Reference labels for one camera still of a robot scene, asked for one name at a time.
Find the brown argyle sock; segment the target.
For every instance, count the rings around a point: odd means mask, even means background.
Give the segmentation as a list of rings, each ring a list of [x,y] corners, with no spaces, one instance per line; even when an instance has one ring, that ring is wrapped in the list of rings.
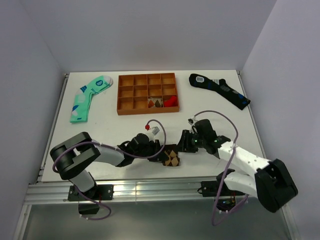
[[[165,167],[178,167],[180,165],[180,158],[178,147],[176,144],[165,145],[161,157],[161,163]]]

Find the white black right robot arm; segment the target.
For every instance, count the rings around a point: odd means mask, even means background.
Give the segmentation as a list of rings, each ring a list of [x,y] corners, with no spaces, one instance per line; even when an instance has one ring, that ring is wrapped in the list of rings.
[[[203,197],[249,195],[275,213],[298,195],[298,188],[280,159],[259,157],[237,146],[230,138],[217,135],[208,119],[189,119],[188,122],[191,129],[182,131],[178,152],[195,154],[204,149],[209,155],[241,170],[227,168],[214,181],[202,182],[199,190]]]

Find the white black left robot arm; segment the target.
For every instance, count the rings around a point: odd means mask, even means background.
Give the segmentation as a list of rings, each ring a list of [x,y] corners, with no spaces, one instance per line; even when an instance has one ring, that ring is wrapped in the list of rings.
[[[88,132],[81,132],[50,150],[52,169],[62,180],[75,185],[86,200],[96,197],[98,188],[86,168],[94,161],[122,168],[135,159],[157,160],[164,146],[154,133],[139,133],[132,140],[115,147],[94,141]]]

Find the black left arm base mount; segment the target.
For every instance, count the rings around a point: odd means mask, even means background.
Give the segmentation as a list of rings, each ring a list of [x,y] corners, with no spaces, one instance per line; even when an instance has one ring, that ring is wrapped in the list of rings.
[[[80,217],[91,221],[104,220],[108,218],[112,210],[103,201],[113,199],[114,186],[112,184],[95,185],[92,189],[81,192],[78,187],[72,185],[69,188],[68,202],[78,202],[78,213]],[[95,217],[99,210],[107,210],[106,216]]]

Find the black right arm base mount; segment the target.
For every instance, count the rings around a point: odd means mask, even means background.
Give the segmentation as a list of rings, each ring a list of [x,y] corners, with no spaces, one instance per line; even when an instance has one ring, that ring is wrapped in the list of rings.
[[[200,188],[197,189],[197,192],[203,197],[216,197],[218,194],[219,183],[216,180],[212,181],[202,181],[200,183]],[[226,212],[230,211],[233,207],[236,206],[236,196],[244,196],[245,194],[240,191],[229,190],[225,185],[222,187],[220,196],[227,197],[226,199],[220,199],[217,203],[217,208],[220,211]]]

